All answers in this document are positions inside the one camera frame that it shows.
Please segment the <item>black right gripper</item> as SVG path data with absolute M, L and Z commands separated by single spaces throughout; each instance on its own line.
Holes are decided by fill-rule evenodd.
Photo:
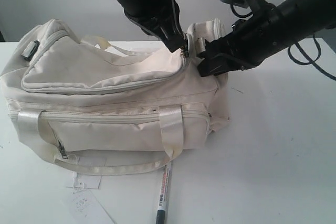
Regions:
M 283 50 L 284 21 L 276 11 L 248 20 L 239 19 L 232 32 L 217 40 L 198 39 L 196 55 L 201 77 L 256 68 L 265 59 Z

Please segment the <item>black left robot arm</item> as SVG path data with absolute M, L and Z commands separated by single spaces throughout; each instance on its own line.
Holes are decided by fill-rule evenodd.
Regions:
M 128 20 L 147 35 L 158 38 L 170 52 L 184 47 L 186 39 L 180 25 L 176 0 L 117 0 Z

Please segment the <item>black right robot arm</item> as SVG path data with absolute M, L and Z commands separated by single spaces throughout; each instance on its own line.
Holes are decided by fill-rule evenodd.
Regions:
M 335 0 L 285 0 L 275 6 L 266 0 L 220 0 L 239 19 L 228 35 L 205 41 L 198 54 L 201 77 L 258 67 L 265 59 L 295 45 L 312 65 L 327 73 L 299 46 L 302 39 L 322 29 L 335 28 Z

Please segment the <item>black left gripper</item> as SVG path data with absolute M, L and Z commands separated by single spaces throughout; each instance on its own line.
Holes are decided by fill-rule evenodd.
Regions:
M 186 44 L 175 0 L 117 0 L 126 17 L 145 33 L 157 35 L 170 52 Z

